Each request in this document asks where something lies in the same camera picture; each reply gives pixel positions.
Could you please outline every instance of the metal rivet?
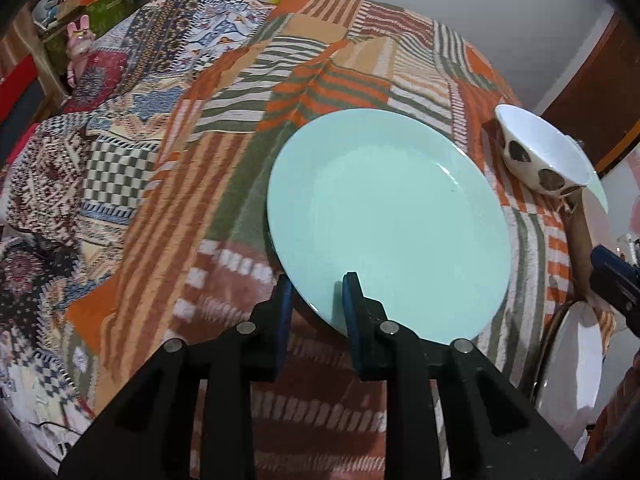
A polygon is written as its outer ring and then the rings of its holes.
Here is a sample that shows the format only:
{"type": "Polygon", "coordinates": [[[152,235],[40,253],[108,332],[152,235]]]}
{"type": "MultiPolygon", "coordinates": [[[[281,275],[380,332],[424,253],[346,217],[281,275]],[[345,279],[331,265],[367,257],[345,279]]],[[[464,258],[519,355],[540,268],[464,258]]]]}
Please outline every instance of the metal rivet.
{"type": "Polygon", "coordinates": [[[255,324],[251,321],[243,321],[236,325],[236,330],[238,330],[242,335],[247,335],[255,330],[255,324]]]}
{"type": "Polygon", "coordinates": [[[393,335],[400,330],[400,327],[395,321],[383,321],[380,323],[380,330],[385,334],[393,335]]]}
{"type": "Polygon", "coordinates": [[[474,349],[474,344],[469,339],[456,339],[453,342],[453,348],[463,354],[468,354],[474,349]]]}
{"type": "Polygon", "coordinates": [[[173,339],[169,339],[169,341],[165,341],[162,346],[164,346],[164,350],[167,352],[177,352],[182,348],[182,340],[174,337],[173,339]]]}

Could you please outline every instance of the striped fabric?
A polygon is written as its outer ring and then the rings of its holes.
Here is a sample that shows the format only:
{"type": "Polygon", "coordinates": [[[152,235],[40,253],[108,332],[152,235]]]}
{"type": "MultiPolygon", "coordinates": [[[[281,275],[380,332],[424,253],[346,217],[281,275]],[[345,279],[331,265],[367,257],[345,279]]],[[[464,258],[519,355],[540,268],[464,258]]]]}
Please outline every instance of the striped fabric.
{"type": "MultiPolygon", "coordinates": [[[[247,319],[282,272],[264,213],[281,147],[320,115],[375,107],[447,136],[498,196],[512,273],[477,343],[512,384],[529,384],[546,316],[568,293],[569,257],[556,204],[502,163],[493,112],[500,102],[515,102],[510,88],[441,23],[365,0],[284,0],[247,45],[200,72],[174,108],[126,235],[115,310],[100,332],[102,377],[117,389],[165,339],[195,343],[247,319]]],[[[344,339],[304,304],[288,350],[278,381],[254,384],[258,477],[381,479],[383,384],[357,380],[344,339]]],[[[435,384],[434,398],[446,476],[435,384]]],[[[194,476],[201,434],[196,420],[194,476]]]]}

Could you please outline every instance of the bedspread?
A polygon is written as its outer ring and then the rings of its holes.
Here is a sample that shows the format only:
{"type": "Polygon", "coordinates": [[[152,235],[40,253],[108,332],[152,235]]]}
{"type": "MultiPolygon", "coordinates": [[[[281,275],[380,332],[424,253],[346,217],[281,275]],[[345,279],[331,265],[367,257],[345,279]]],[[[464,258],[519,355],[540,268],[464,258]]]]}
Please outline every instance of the bedspread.
{"type": "MultiPolygon", "coordinates": [[[[128,59],[110,98],[43,123],[28,145],[40,155],[14,170],[15,222],[65,248],[45,260],[60,266],[42,270],[49,281],[31,279],[24,269],[44,266],[33,256],[43,249],[21,241],[0,263],[4,293],[31,294],[37,310],[30,327],[15,313],[0,316],[0,384],[53,467],[64,455],[55,444],[73,444],[164,340],[213,338],[270,296],[282,272],[266,235],[271,166],[297,129],[345,108],[411,116],[478,165],[507,220],[512,274],[476,343],[511,383],[530,381],[545,317],[569,287],[564,227],[554,204],[504,167],[493,109],[516,97],[458,33],[367,0],[284,0],[274,9],[156,0],[98,48],[128,59]],[[45,139],[70,155],[43,158],[45,139]],[[34,164],[52,168],[53,183],[60,176],[79,187],[50,186],[56,222],[42,219],[37,193],[23,196],[34,164]],[[28,388],[40,396],[36,408],[33,396],[18,406],[28,388]],[[43,421],[63,428],[36,430],[43,421]]],[[[357,380],[344,339],[302,306],[288,353],[276,383],[252,391],[258,476],[382,478],[384,384],[357,380]]],[[[436,411],[446,472],[439,402],[436,411]]],[[[194,476],[201,429],[196,421],[194,476]]]]}

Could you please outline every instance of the green box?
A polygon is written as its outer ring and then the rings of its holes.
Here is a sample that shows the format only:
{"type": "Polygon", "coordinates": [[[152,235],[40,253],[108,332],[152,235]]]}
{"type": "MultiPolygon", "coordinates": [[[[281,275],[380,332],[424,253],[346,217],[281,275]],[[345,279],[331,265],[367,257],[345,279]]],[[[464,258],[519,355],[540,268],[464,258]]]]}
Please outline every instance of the green box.
{"type": "Polygon", "coordinates": [[[87,6],[77,7],[68,13],[53,30],[48,30],[42,38],[53,69],[60,75],[66,75],[69,58],[66,56],[66,26],[76,21],[83,14],[89,16],[89,25],[100,38],[118,23],[130,16],[136,5],[125,0],[96,0],[87,6]]]}

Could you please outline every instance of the light green plate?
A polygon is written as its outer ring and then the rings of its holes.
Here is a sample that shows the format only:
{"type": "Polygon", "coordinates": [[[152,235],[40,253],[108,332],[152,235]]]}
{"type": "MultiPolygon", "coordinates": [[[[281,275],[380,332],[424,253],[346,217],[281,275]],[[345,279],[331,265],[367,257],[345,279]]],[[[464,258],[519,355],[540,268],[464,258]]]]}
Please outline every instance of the light green plate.
{"type": "Polygon", "coordinates": [[[351,270],[389,319],[446,344],[475,337],[504,298],[510,243],[494,192],[411,118],[344,110],[300,128],[274,163],[267,215],[293,285],[343,334],[351,270]]]}

